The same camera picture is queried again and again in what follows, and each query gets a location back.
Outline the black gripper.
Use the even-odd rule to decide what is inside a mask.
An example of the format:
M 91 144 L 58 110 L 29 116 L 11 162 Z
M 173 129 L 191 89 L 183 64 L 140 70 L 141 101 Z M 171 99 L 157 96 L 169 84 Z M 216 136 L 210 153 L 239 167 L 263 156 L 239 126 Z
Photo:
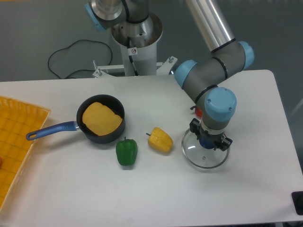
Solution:
M 200 126 L 200 121 L 196 118 L 193 118 L 190 122 L 189 129 L 196 135 L 196 139 L 199 140 L 200 145 L 205 149 L 225 151 L 233 142 L 232 139 L 223 136 L 225 128 L 213 130 L 206 126 Z

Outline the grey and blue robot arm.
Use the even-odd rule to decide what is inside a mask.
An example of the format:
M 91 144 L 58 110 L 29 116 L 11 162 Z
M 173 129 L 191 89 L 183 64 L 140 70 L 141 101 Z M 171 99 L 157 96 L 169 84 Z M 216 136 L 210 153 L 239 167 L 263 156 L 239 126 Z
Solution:
M 202 111 L 192 120 L 190 131 L 206 149 L 227 150 L 232 141 L 225 128 L 236 109 L 234 93 L 219 84 L 254 62 L 247 42 L 238 42 L 214 0 L 189 0 L 187 6 L 212 54 L 205 64 L 181 63 L 175 80 Z M 85 9 L 99 31 L 111 30 L 120 45 L 126 76 L 155 75 L 156 44 L 163 28 L 146 0 L 91 0 Z

